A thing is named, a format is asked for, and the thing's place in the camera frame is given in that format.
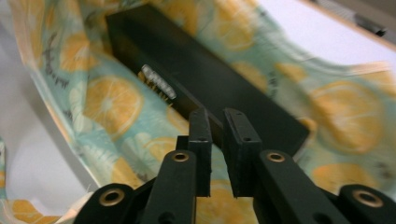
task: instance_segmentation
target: table surface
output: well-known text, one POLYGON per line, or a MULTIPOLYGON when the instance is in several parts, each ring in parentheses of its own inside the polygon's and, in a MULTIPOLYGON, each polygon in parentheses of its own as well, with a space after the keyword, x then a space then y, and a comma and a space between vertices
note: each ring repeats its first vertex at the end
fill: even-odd
MULTIPOLYGON (((261 0, 297 45, 334 63, 387 61, 396 52, 297 0, 261 0)), ((0 136, 7 144, 7 196, 61 215, 96 185, 72 154, 21 65, 9 8, 0 0, 0 136)))

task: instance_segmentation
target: white table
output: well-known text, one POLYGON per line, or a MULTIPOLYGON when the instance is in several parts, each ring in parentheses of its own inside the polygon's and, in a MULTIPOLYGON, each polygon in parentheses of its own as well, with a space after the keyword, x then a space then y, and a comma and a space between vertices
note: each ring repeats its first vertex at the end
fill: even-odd
MULTIPOLYGON (((388 61, 396 52, 297 0, 262 0, 292 41, 335 63, 388 61)), ((10 12, 0 0, 0 136, 7 144, 7 194, 30 200, 47 215, 61 215, 92 179, 71 153, 21 65, 10 34, 10 12)))

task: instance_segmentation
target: fabric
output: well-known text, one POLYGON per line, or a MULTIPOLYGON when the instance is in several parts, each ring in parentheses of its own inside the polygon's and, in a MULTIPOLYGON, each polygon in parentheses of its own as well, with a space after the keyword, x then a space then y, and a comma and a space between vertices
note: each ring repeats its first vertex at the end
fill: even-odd
MULTIPOLYGON (((317 185, 337 193, 360 183, 395 195, 396 90, 385 63, 317 59, 290 43, 255 0, 9 1, 21 58, 100 186, 141 186, 188 131, 186 120, 111 55, 105 15, 147 2, 308 127, 297 159, 317 185)), ((212 157, 212 197, 198 198, 197 223, 256 223, 251 199, 233 198, 215 146, 212 157)))

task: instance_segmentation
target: black box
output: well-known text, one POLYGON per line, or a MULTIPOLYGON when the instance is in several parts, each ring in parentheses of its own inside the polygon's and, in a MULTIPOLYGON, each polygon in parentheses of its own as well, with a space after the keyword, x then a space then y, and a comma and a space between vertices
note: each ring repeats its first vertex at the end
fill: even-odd
POLYGON ((264 149, 293 156, 304 143, 308 130, 302 124, 154 7, 144 5, 106 19, 114 56, 184 118, 205 107, 219 147, 225 107, 247 115, 264 149))

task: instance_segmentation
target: rectangular black box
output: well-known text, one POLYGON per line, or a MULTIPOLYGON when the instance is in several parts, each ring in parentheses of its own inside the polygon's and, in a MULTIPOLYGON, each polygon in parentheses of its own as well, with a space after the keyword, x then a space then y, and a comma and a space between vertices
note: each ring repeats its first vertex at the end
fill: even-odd
POLYGON ((184 118, 205 107, 219 147, 225 107, 247 115, 264 149, 293 156, 304 143, 308 130, 302 124, 154 7, 144 5, 106 19, 114 56, 136 74, 148 65, 145 79, 151 78, 184 118))

